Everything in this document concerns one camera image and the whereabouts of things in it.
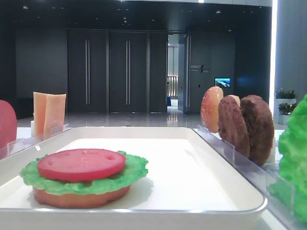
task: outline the cheese slice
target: cheese slice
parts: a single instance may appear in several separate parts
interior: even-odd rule
[[[47,94],[46,115],[44,124],[44,139],[48,139],[51,130],[62,132],[64,127],[66,94]]]
[[[51,130],[61,132],[64,127],[66,94],[47,94],[34,92],[35,136],[50,138]]]
[[[34,99],[34,135],[38,136],[44,132],[47,94],[34,92],[33,99]]]

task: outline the green lettuce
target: green lettuce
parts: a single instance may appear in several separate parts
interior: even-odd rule
[[[46,190],[47,193],[53,195],[85,195],[113,192],[131,185],[135,181],[145,177],[148,173],[146,169],[148,161],[145,158],[128,155],[123,151],[119,152],[127,158],[124,169],[108,178],[93,180],[91,183],[68,183],[65,181],[46,179],[38,173],[36,167],[40,159],[30,162],[21,170],[20,176],[26,185],[33,186],[36,189]]]
[[[307,223],[307,95],[300,101],[288,119],[288,128],[278,141],[279,179],[268,187],[301,222]]]

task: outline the white plate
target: white plate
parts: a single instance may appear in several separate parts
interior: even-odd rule
[[[123,150],[145,157],[149,173],[124,198],[102,208],[67,210],[38,204],[32,188],[18,176],[20,170],[37,157],[78,148]],[[267,204],[255,187],[188,128],[73,128],[0,161],[0,168],[6,172],[0,177],[0,223],[16,229],[41,229],[34,221],[39,218],[46,221],[44,230],[64,229],[69,223],[71,229],[193,230],[205,225],[209,230],[247,230],[254,228]]]

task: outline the lettuce leaf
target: lettuce leaf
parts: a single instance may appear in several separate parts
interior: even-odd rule
[[[148,161],[145,158],[128,155],[124,151],[119,152],[127,158],[124,169],[108,178],[93,180],[91,183],[69,183],[66,181],[46,179],[38,173],[36,167],[40,159],[30,162],[21,170],[20,176],[23,178],[26,185],[46,190],[47,193],[53,195],[71,193],[85,195],[113,192],[131,185],[133,182],[145,177],[148,173],[146,169]]]

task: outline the ceiling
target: ceiling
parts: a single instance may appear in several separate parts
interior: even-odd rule
[[[230,32],[251,27],[255,22],[271,23],[270,17],[270,7],[247,5],[128,0],[0,1],[0,19],[17,27]]]

